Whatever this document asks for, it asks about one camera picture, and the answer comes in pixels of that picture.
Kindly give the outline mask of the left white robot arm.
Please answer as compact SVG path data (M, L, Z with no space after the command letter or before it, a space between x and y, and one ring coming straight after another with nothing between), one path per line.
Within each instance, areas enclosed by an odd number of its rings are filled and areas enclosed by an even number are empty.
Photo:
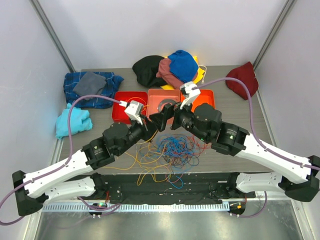
M115 161L138 141L150 141L157 133L156 124L145 119L133 121L131 126L113 123L102 136L76 151L68 158L41 170L25 173L18 170L12 174L15 200L20 217L39 211L50 199L47 190L60 183L95 171Z

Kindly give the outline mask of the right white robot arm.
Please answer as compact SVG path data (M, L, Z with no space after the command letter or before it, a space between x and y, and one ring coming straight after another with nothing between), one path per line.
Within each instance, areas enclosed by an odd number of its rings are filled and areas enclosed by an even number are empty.
M225 186L230 197L250 192L280 192L293 200L308 203L319 192L320 180L316 177L319 157L297 156L265 143L248 130L223 121L222 113L207 103L195 110L166 104L161 112L151 114L149 119L160 132L172 119L172 130L182 127L220 154L247 159L271 170L237 174L236 180Z

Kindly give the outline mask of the red plastic box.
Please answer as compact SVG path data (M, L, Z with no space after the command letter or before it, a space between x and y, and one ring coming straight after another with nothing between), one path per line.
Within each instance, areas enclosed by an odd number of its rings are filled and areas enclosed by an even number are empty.
M118 91L115 93L114 99L127 103L137 101L143 104L141 113L145 115L147 112L148 95L145 91ZM125 113L125 108L117 103L113 105L111 116L114 122L121 122L127 125L131 123L130 118Z

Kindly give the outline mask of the salmon pink drawer box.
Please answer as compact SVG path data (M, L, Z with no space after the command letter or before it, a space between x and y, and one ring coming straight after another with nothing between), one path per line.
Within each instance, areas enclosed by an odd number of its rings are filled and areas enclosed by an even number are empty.
M174 104L180 101L180 91L177 89L149 89L147 93L146 116L159 113L164 105Z

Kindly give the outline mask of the cyan cloth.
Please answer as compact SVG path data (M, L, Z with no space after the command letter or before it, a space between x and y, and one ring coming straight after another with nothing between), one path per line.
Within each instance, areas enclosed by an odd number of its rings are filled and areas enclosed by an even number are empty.
M55 124L55 137L57 139L62 139L69 135L68 130L68 115L72 107L71 103L66 105L61 115L57 118ZM71 134L75 135L80 132L90 131L93 128L93 123L90 118L90 113L88 110L82 110L81 108L74 107L71 111L70 116L70 129Z

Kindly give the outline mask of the pink cloth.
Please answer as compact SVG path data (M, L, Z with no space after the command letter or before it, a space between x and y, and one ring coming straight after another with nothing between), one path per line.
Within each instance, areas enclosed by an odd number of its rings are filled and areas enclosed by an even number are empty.
M182 85L184 85L186 82L183 82L181 79L179 79L177 76L175 76L171 72L170 64L171 60L169 58L164 58L159 62L158 65L158 72L156 73L157 78L162 78L167 85L172 86L174 89L180 89Z

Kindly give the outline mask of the orange plastic box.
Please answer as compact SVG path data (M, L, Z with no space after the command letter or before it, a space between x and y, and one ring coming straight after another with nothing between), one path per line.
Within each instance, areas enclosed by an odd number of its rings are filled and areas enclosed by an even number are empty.
M204 103L216 108L214 92L212 90L200 89L200 95L193 101L191 111L194 112L198 106Z

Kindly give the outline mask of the black cloth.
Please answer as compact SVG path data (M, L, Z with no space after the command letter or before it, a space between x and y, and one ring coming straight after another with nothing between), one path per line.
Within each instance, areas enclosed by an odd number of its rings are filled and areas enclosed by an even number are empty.
M147 88L166 85L167 83L161 77L156 76L160 61L163 59L164 57L159 55L149 55L138 60L132 66L137 82Z

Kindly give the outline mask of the grey cloth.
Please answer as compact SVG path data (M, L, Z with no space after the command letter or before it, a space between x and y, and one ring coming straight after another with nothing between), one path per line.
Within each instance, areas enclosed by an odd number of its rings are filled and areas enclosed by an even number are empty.
M87 71L73 88L73 92L83 97L87 95L100 95L107 84L104 76Z

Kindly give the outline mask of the yellow cloth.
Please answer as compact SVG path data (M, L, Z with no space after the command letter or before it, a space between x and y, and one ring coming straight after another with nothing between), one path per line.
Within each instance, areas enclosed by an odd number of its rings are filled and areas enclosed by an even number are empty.
M201 81L203 79L203 77L205 76L206 71L203 70L202 68L198 68L197 73L195 74L195 76L193 77L192 81L196 84L199 81ZM178 89L174 89L171 85L163 84L160 86L162 89L164 90L178 90Z

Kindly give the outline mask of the blue striped cloth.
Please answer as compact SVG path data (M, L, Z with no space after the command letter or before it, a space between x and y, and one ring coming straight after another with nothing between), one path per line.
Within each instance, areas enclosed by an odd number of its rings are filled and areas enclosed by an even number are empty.
M65 100L67 104L73 104L74 101L80 97L80 95L73 92L73 89L86 73L86 71L72 72L67 73L64 76L63 91L65 94ZM103 77L105 81L105 86L102 88L100 95L113 99L115 97L116 92L119 90L121 83L124 81L124 78L119 75L115 75L114 72L94 72L94 74ZM75 106L81 109L107 109L113 106L113 102L110 100L94 97L88 100L83 99L80 102L78 102Z

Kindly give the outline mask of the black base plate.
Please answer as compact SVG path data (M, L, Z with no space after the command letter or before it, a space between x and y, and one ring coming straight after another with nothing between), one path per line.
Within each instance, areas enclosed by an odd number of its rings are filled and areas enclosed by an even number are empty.
M220 204L223 200L255 198L255 192L243 193L236 188L239 173L98 174L96 192L86 200L109 200L112 204L130 205L203 205Z

